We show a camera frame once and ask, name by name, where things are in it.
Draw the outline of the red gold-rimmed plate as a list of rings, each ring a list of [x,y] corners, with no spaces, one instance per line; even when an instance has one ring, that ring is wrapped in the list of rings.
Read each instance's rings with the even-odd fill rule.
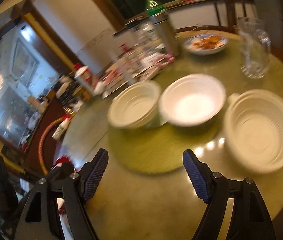
[[[69,156],[63,155],[55,161],[55,164],[52,166],[52,170],[55,167],[61,167],[64,163],[69,163],[73,166],[73,168],[75,168],[75,165],[72,159]]]

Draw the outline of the white foam bowl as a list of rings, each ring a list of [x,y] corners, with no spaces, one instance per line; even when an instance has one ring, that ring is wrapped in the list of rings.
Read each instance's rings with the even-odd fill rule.
[[[163,91],[158,110],[171,125],[193,127],[218,114],[226,98],[226,89],[220,80],[210,75],[190,74]]]

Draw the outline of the ribbed plastic bowl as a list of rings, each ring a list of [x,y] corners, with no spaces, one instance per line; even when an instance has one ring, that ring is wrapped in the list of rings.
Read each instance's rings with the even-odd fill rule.
[[[283,99],[264,89],[231,94],[224,115],[225,145],[235,162],[255,174],[283,167]]]
[[[131,85],[113,99],[107,119],[116,129],[137,129],[149,124],[157,114],[161,87],[155,81]]]

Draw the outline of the wooden sideboard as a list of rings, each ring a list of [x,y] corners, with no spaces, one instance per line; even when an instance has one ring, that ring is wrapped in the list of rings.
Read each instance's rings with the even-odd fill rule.
[[[39,122],[37,123],[37,126],[35,127],[34,132],[30,137],[30,142],[26,148],[26,158],[23,165],[28,172],[33,173],[36,176],[43,175],[43,171],[38,158],[38,149],[41,136],[53,121],[63,117],[64,114],[65,111],[63,109],[61,101],[57,98],[53,98],[46,108],[45,112],[41,116]],[[55,129],[55,127],[52,128],[47,133],[43,141],[42,154],[43,161],[47,169],[51,168],[53,165],[56,145],[58,144],[57,141],[52,138],[52,134]]]

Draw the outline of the white milk bottle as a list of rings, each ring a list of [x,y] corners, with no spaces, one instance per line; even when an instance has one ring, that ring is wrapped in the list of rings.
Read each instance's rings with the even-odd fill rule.
[[[58,141],[62,135],[65,133],[67,130],[69,124],[71,122],[71,118],[65,118],[57,127],[55,132],[53,133],[52,137],[54,140]]]

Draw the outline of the white paper cup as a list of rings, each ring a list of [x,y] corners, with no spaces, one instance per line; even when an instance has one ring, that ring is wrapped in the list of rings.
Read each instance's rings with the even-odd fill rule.
[[[95,95],[101,95],[105,91],[105,83],[104,81],[98,81],[95,88],[94,88],[94,94]]]

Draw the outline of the white liquor bottle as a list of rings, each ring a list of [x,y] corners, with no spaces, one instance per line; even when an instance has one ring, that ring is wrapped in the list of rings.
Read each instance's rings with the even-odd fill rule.
[[[74,76],[75,80],[92,96],[95,96],[94,88],[91,84],[92,74],[88,68],[88,66],[80,67]]]

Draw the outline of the plate of snacks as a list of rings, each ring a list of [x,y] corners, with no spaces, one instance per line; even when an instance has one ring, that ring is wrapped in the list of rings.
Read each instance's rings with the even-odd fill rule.
[[[184,42],[186,51],[193,55],[213,55],[224,50],[229,40],[220,34],[200,34]]]

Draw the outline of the glass mug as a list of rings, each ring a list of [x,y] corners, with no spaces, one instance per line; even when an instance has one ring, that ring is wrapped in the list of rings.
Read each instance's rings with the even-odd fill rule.
[[[239,17],[237,30],[243,74],[251,79],[264,77],[269,70],[271,52],[271,41],[265,23],[258,18]]]

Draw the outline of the steel thermos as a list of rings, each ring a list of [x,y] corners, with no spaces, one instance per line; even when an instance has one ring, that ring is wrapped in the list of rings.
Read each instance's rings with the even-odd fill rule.
[[[165,45],[166,53],[177,57],[180,54],[180,45],[177,41],[176,31],[172,26],[167,11],[162,10],[159,13],[150,16],[150,21]]]

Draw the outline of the green soda bottle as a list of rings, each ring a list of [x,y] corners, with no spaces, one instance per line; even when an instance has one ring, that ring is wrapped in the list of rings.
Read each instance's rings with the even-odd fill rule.
[[[148,16],[153,16],[165,10],[165,6],[155,0],[145,0],[145,11]]]

